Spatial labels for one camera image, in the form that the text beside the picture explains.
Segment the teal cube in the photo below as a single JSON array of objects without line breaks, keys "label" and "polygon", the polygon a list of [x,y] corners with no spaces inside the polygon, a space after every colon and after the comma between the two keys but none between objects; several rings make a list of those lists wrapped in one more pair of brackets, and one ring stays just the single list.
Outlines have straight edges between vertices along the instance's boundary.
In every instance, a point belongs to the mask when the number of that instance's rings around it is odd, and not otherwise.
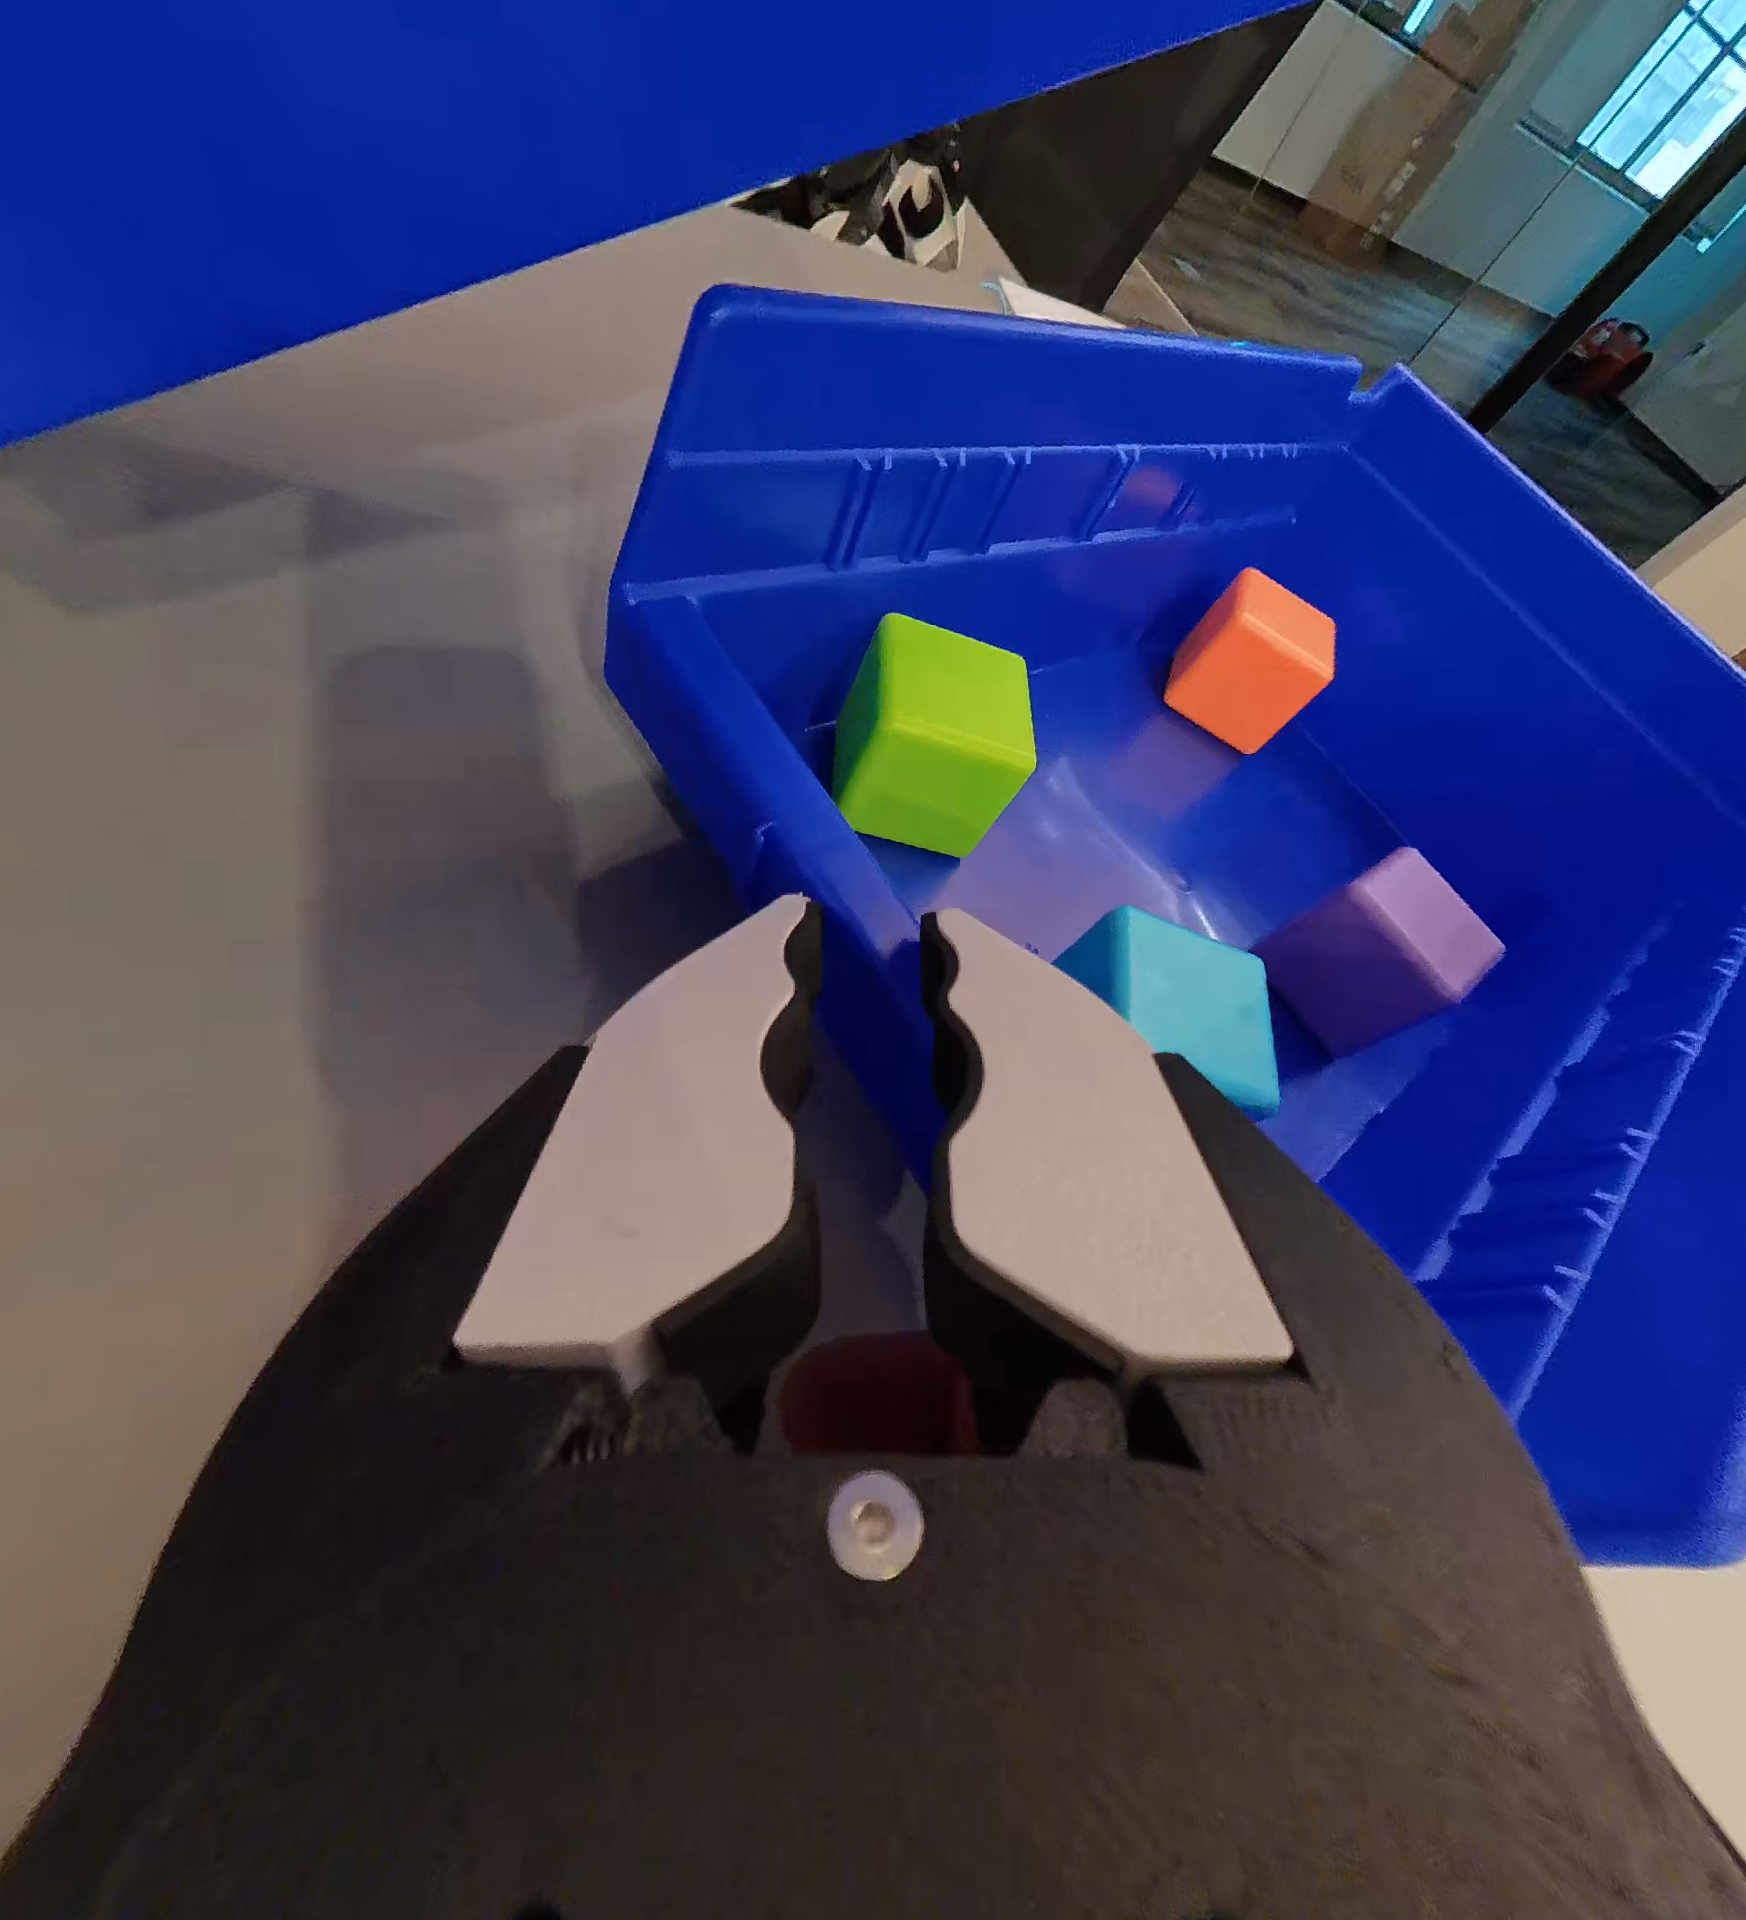
[{"label": "teal cube", "polygon": [[1254,953],[1117,907],[1052,966],[1119,1011],[1153,1053],[1182,1057],[1250,1117],[1278,1111],[1269,984]]}]

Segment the red floor appliance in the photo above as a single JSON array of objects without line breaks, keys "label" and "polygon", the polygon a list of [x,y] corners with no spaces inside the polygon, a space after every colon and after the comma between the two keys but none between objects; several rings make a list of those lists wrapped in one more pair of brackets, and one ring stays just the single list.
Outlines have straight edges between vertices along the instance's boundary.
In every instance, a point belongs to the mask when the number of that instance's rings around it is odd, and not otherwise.
[{"label": "red floor appliance", "polygon": [[1547,384],[1585,401],[1621,396],[1654,361],[1652,334],[1641,324],[1608,318],[1593,324],[1547,372]]}]

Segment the orange cube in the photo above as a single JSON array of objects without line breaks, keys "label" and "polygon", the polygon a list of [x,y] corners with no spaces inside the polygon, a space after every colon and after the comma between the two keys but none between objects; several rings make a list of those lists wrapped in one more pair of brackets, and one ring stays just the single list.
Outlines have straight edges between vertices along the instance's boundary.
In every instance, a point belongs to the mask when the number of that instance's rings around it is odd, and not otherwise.
[{"label": "orange cube", "polygon": [[1170,660],[1162,701],[1230,749],[1251,755],[1335,676],[1338,624],[1246,567]]}]

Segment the laminated paper sheet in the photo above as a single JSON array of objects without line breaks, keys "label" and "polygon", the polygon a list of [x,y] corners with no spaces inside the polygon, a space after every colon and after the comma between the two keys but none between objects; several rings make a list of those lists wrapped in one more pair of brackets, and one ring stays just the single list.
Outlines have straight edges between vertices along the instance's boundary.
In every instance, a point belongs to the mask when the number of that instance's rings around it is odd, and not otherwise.
[{"label": "laminated paper sheet", "polygon": [[1137,330],[1173,337],[1200,335],[1200,330],[1141,261],[1132,264],[1117,282],[1108,297],[1108,311],[1040,292],[1009,271],[984,275],[981,287],[997,302],[1004,315],[1016,320]]}]

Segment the blue plastic bin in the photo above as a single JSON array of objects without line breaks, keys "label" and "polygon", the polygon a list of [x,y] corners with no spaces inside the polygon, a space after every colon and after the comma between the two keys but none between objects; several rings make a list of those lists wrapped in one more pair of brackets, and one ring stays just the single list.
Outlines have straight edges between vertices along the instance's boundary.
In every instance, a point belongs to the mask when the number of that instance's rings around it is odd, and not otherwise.
[{"label": "blue plastic bin", "polygon": [[1276,12],[0,4],[0,448]]},{"label": "blue plastic bin", "polygon": [[[1338,624],[1251,755],[1162,701],[1246,567]],[[718,285],[607,591],[606,685],[747,909],[819,901],[819,1015],[917,1175],[921,915],[1254,946],[1419,848],[1501,963],[1339,1062],[1278,1010],[1265,1132],[1443,1313],[1588,1561],[1746,1559],[1746,676],[1420,381]],[[889,612],[1030,667],[1036,772],[966,859],[831,792]]]}]

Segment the purple cube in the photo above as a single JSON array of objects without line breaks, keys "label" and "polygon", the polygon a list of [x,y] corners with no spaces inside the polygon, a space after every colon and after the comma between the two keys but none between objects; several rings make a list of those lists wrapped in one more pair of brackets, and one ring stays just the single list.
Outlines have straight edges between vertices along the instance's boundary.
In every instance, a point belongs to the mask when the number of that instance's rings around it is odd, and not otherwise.
[{"label": "purple cube", "polygon": [[1502,941],[1414,846],[1400,846],[1254,946],[1278,996],[1330,1057],[1462,1003]]}]

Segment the green cube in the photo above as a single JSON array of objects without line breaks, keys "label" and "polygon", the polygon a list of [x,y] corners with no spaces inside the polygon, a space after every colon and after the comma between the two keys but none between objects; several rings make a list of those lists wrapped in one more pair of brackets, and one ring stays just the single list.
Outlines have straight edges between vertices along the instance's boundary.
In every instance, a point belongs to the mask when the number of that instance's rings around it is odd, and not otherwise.
[{"label": "green cube", "polygon": [[966,859],[1036,766],[1020,653],[902,612],[878,622],[832,743],[831,792],[860,834]]}]

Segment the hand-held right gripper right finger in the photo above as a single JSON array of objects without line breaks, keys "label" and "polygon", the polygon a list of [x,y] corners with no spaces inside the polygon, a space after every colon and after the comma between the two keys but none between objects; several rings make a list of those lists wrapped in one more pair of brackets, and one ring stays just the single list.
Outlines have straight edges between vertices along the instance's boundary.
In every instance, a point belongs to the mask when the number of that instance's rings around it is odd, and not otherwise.
[{"label": "hand-held right gripper right finger", "polygon": [[1148,1044],[961,909],[923,916],[919,969],[943,1110],[927,1327],[981,1450],[1016,1451],[1060,1385],[1123,1428],[1155,1381],[1284,1371],[1294,1334]]}]

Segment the grey desk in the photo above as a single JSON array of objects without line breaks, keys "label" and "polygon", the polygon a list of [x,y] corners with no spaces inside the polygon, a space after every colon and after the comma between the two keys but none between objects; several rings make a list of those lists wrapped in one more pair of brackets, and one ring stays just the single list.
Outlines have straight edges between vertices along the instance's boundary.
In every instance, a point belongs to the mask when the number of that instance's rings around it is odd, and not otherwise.
[{"label": "grey desk", "polygon": [[1746,1917],[1746,1559],[1588,1561],[1174,1053],[1284,1371],[790,1453],[932,1337],[824,961],[759,1447],[452,1355],[598,1027],[804,894],[604,679],[718,285],[981,314],[717,207],[0,452],[0,1917]]}]

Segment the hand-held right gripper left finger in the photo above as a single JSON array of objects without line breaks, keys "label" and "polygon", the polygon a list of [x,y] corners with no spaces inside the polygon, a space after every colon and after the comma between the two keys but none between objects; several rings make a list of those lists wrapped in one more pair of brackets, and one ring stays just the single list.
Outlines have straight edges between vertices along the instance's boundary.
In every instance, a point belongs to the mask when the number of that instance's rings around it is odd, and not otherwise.
[{"label": "hand-held right gripper left finger", "polygon": [[694,1385],[753,1451],[813,1331],[821,1229],[794,1117],[821,909],[781,894],[606,1019],[452,1333],[489,1370]]}]

